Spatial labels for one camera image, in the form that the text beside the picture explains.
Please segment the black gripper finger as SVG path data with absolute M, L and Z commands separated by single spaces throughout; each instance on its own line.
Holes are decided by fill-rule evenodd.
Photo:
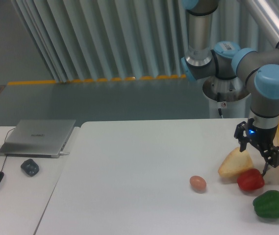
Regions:
M 271 146 L 270 149 L 262 151 L 261 154 L 265 160 L 262 176 L 265 176 L 268 166 L 273 168 L 279 166 L 279 146 Z
M 234 138 L 238 140 L 238 143 L 240 145 L 239 151 L 243 152 L 247 148 L 247 143 L 249 142 L 249 138 L 245 136 L 246 134 L 246 126 L 247 123 L 245 121 L 239 123 L 234 132 Z

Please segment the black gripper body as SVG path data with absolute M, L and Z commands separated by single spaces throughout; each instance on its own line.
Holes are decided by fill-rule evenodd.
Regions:
M 250 139 L 250 144 L 261 153 L 270 151 L 270 149 L 274 146 L 273 139 L 278 126 L 270 129 L 263 129 L 255 126 L 254 122 L 254 118 L 248 119 L 248 138 Z

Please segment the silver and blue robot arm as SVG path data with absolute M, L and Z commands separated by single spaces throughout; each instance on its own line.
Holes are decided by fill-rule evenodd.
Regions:
M 243 4 L 273 46 L 271 51 L 257 52 L 240 48 L 233 42 L 219 42 L 209 47 L 212 15 L 216 0 L 184 0 L 189 16 L 188 50 L 181 59 L 186 77 L 195 81 L 214 77 L 221 81 L 242 81 L 239 91 L 252 96 L 247 121 L 238 124 L 234 136 L 240 151 L 247 144 L 256 148 L 265 166 L 279 166 L 279 146 L 273 140 L 279 124 L 279 8 L 270 0 L 245 0 Z

